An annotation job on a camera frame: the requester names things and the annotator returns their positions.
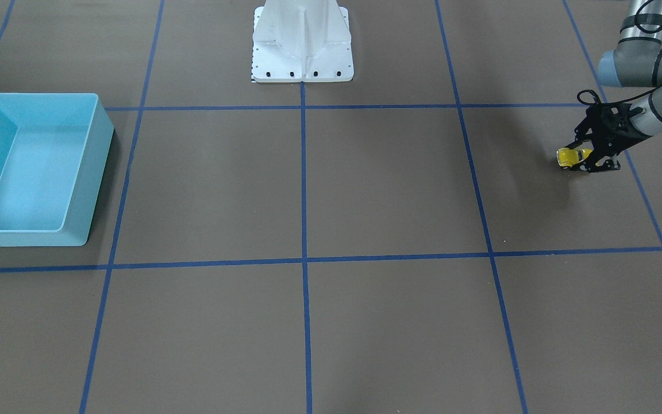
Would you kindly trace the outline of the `light blue plastic bin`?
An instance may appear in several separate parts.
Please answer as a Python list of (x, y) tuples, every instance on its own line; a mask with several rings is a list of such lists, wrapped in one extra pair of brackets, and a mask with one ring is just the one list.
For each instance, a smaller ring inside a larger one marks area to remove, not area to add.
[(0, 247), (89, 239), (114, 125), (94, 93), (0, 93)]

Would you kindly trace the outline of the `yellow beetle toy car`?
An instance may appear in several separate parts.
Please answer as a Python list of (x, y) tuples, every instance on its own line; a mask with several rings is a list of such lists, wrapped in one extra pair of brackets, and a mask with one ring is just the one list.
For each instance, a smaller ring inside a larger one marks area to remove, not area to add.
[(585, 171), (584, 162), (591, 153), (592, 150), (588, 148), (559, 148), (556, 151), (557, 164), (563, 170)]

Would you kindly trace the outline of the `white pedestal column base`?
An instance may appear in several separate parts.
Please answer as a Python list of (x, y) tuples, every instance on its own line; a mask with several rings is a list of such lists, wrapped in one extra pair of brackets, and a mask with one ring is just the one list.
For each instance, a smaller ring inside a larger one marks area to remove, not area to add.
[(336, 1), (266, 1), (254, 10), (253, 82), (350, 82), (349, 10)]

